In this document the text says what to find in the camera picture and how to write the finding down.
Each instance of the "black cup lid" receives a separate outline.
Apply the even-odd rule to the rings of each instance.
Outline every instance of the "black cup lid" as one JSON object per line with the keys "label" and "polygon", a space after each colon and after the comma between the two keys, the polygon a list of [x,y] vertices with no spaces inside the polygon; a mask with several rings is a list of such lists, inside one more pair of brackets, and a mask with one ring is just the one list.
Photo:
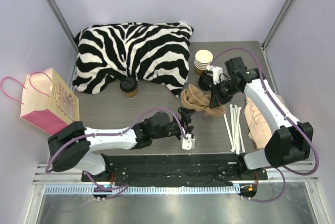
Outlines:
{"label": "black cup lid", "polygon": [[203,91],[209,91],[210,90],[210,85],[213,83],[213,78],[212,76],[208,75],[206,71],[201,74],[198,85],[200,89]]}
{"label": "black cup lid", "polygon": [[126,77],[120,82],[120,89],[123,92],[133,92],[137,89],[137,81],[133,77]]}

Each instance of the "paper bag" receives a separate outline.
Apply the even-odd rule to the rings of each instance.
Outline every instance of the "paper bag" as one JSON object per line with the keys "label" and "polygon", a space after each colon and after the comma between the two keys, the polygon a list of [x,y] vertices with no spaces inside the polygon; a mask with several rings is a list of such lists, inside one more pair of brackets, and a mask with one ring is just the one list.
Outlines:
{"label": "paper bag", "polygon": [[53,68],[27,75],[24,86],[21,118],[51,135],[79,121],[79,100]]}

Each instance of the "white plastic clip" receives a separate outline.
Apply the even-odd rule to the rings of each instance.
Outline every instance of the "white plastic clip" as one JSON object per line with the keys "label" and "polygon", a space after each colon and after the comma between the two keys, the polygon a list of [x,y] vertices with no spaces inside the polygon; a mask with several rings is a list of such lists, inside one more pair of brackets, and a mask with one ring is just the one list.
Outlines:
{"label": "white plastic clip", "polygon": [[192,134],[186,134],[186,138],[182,136],[182,149],[190,150],[195,148],[195,140],[196,138],[192,138]]}

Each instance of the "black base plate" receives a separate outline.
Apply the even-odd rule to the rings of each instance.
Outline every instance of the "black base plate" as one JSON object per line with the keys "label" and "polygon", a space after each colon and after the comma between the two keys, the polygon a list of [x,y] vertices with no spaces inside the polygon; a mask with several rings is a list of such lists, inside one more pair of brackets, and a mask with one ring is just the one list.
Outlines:
{"label": "black base plate", "polygon": [[[237,173],[235,154],[108,156],[116,185],[140,187],[229,186],[230,181],[267,180],[264,169],[249,177]],[[89,182],[82,175],[83,182]]]}

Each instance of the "coffee cup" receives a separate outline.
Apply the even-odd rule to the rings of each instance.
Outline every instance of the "coffee cup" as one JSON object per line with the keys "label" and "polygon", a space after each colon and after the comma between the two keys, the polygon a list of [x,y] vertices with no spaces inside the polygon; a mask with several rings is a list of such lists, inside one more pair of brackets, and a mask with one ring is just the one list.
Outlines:
{"label": "coffee cup", "polygon": [[126,77],[120,82],[120,89],[128,98],[136,97],[138,93],[137,81],[133,77]]}
{"label": "coffee cup", "polygon": [[195,54],[194,66],[195,74],[201,76],[207,69],[207,66],[211,64],[213,60],[213,54],[208,50],[199,50]]}

